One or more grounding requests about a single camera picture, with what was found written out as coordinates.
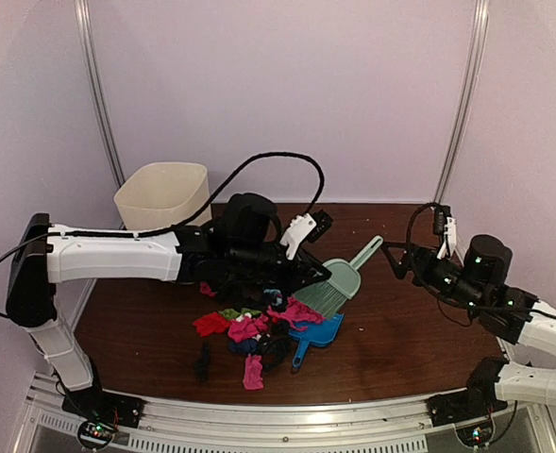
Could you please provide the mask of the mint green hand brush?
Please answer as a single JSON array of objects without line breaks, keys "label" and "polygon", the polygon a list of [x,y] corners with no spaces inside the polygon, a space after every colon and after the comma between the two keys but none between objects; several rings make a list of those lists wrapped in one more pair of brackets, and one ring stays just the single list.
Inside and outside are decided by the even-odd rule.
[{"label": "mint green hand brush", "polygon": [[314,283],[295,293],[295,299],[329,319],[352,299],[362,285],[360,269],[379,250],[383,238],[374,236],[350,261],[330,259],[324,266],[331,271],[329,279]]}]

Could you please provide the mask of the blue plastic dustpan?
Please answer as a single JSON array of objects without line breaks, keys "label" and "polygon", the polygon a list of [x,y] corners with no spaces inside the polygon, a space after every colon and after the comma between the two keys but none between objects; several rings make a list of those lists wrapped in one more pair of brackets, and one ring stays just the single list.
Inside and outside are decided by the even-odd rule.
[{"label": "blue plastic dustpan", "polygon": [[290,329],[289,337],[297,342],[292,360],[294,373],[302,366],[310,347],[324,348],[333,343],[344,320],[342,313],[336,313],[322,323],[300,322],[295,325],[295,329]]}]

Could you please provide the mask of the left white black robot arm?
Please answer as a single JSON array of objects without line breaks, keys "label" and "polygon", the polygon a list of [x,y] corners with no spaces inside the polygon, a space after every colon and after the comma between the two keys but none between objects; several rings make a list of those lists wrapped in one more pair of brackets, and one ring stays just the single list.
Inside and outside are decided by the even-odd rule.
[{"label": "left white black robot arm", "polygon": [[93,362],[56,308],[56,284],[143,278],[290,295],[330,278],[330,270],[302,246],[325,226],[306,212],[283,227],[277,206],[255,193],[233,195],[223,213],[202,226],[148,231],[77,230],[53,225],[48,214],[38,213],[11,254],[6,314],[75,392],[76,405],[101,419],[111,409],[110,396],[99,389]]}]

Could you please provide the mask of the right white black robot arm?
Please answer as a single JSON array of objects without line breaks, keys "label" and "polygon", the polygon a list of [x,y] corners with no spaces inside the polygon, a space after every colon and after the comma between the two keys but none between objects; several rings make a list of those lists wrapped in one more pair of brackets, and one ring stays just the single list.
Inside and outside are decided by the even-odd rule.
[{"label": "right white black robot arm", "polygon": [[[501,341],[538,349],[556,358],[556,310],[538,296],[507,285],[512,250],[491,235],[472,238],[462,263],[414,243],[387,242],[383,253],[394,274],[413,274],[413,284]],[[459,406],[476,417],[508,401],[556,406],[556,370],[485,358],[466,382]]]}]

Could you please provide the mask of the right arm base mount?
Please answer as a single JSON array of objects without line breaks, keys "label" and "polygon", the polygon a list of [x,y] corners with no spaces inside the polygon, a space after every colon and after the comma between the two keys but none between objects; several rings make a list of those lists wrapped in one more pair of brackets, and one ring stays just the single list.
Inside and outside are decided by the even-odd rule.
[{"label": "right arm base mount", "polygon": [[485,396],[480,390],[466,389],[431,396],[426,407],[434,428],[452,425],[464,447],[478,450],[496,439],[494,415],[506,410],[508,403]]}]

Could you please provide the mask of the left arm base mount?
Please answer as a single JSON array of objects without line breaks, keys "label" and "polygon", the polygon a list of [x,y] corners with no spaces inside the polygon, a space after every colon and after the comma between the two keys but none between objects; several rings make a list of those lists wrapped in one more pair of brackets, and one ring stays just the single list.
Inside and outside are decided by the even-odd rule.
[{"label": "left arm base mount", "polygon": [[98,451],[119,438],[120,428],[137,428],[144,402],[139,397],[90,388],[63,391],[61,408],[80,416],[76,439],[87,450]]}]

